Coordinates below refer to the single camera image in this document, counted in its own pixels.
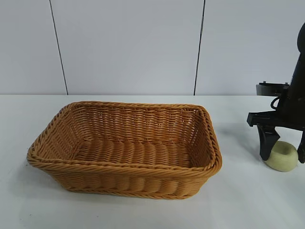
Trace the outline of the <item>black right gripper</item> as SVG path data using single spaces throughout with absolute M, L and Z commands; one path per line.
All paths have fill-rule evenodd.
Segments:
M 273 96 L 270 103 L 271 111 L 249 113 L 247 123 L 250 127 L 256 126 L 260 139 L 260 157 L 268 160 L 272 148 L 279 140 L 280 135 L 276 127 L 285 127 L 296 130 L 305 129 L 305 99 L 303 97 L 292 98 L 290 96 L 291 85 L 289 83 L 267 83 L 256 85 L 256 93 L 260 96 Z M 297 149 L 298 160 L 305 163 L 305 143 L 300 142 Z

